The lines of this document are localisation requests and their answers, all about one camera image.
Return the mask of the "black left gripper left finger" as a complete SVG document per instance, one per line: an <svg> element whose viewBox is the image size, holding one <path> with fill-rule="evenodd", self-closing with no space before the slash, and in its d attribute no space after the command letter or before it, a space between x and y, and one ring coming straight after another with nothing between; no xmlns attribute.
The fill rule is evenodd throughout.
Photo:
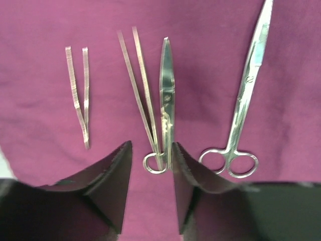
<svg viewBox="0 0 321 241"><path fill-rule="evenodd" d="M127 141L54 185L1 178L1 240L117 240L131 167Z"/></svg>

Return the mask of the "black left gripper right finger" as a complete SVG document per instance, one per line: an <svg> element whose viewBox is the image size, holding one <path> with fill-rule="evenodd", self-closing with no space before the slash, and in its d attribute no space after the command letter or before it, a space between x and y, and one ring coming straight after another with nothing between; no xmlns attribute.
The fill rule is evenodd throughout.
<svg viewBox="0 0 321 241"><path fill-rule="evenodd" d="M233 183L172 146L183 240L320 240L320 184Z"/></svg>

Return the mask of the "steel surgical scissors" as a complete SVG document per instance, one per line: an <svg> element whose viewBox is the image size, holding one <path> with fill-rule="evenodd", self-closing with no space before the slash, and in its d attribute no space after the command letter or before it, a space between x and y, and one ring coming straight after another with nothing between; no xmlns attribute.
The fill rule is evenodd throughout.
<svg viewBox="0 0 321 241"><path fill-rule="evenodd" d="M238 151L238 144L252 98L258 72L263 62L269 34L272 9L273 0L264 1L255 29L253 31L251 43L249 45L226 148L209 148L204 150L198 159L198 162L202 163L204 157L209 153L216 153L223 156L223 167L213 170L213 172L216 174L227 171L230 176L242 179L252 175L259 166L258 158L254 154ZM239 157L249 157L253 161L252 168L243 174L238 174L231 169L232 162Z"/></svg>

